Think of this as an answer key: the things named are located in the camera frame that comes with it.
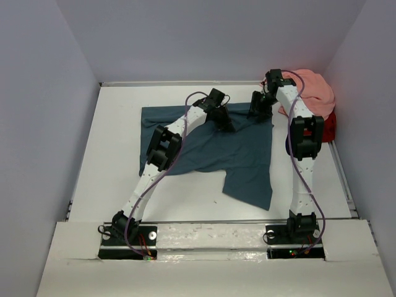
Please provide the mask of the teal blue t shirt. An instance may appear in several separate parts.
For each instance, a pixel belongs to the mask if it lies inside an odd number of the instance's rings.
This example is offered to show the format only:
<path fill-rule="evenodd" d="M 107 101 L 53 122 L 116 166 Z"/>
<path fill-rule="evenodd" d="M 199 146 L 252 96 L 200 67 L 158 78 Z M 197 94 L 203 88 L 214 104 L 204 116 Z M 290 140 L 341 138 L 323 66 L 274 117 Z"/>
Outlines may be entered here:
<path fill-rule="evenodd" d="M 229 103 L 234 132 L 220 131 L 213 121 L 195 128 L 186 139 L 172 175 L 198 171 L 226 173 L 222 192 L 264 210 L 270 208 L 272 120 L 247 117 L 248 103 Z"/>

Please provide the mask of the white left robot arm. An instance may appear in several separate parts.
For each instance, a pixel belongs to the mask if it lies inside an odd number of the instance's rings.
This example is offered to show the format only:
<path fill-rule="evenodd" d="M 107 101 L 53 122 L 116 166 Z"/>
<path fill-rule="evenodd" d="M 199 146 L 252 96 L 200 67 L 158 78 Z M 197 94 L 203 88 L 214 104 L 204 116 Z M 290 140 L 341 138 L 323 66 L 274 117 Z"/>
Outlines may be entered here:
<path fill-rule="evenodd" d="M 116 228 L 115 236 L 123 244 L 131 244 L 137 237 L 137 226 L 157 184 L 175 166 L 181 156 L 186 137 L 197 127 L 212 121 L 221 130 L 234 132 L 226 104 L 230 96 L 213 88 L 207 95 L 194 92 L 187 97 L 204 95 L 188 105 L 184 104 L 184 114 L 171 124 L 158 125 L 149 142 L 143 173 L 131 197 L 111 221 Z"/>

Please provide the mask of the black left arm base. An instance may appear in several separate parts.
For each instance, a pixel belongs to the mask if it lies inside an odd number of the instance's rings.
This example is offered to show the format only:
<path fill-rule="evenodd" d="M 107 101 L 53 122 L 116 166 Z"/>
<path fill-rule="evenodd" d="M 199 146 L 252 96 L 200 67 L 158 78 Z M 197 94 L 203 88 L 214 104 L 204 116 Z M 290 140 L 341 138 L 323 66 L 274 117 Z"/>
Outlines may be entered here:
<path fill-rule="evenodd" d="M 98 226 L 101 235 L 98 252 L 103 260 L 155 260 L 157 258 L 158 227 L 132 219 L 123 212 L 110 222 Z"/>

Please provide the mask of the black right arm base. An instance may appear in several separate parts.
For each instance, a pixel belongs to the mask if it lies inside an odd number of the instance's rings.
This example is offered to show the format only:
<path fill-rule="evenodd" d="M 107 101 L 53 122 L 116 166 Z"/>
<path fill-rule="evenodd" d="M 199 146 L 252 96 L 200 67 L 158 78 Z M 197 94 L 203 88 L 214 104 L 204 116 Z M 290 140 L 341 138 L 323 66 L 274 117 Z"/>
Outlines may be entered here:
<path fill-rule="evenodd" d="M 314 213 L 291 212 L 286 223 L 267 225 L 262 239 L 269 259 L 324 259 L 320 233 Z"/>

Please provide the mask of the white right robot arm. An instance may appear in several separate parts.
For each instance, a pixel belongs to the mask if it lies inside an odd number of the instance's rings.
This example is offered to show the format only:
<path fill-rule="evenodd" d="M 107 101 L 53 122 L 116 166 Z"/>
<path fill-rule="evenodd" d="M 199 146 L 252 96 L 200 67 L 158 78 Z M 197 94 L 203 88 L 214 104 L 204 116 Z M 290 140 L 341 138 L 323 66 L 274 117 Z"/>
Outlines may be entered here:
<path fill-rule="evenodd" d="M 293 165 L 293 197 L 291 217 L 310 216 L 315 212 L 312 198 L 314 161 L 321 146 L 324 119 L 314 115 L 301 98 L 296 82 L 282 76 L 280 69 L 271 69 L 265 74 L 262 90 L 252 94 L 248 117 L 257 121 L 272 116 L 272 106 L 280 103 L 288 117 L 285 148 Z"/>

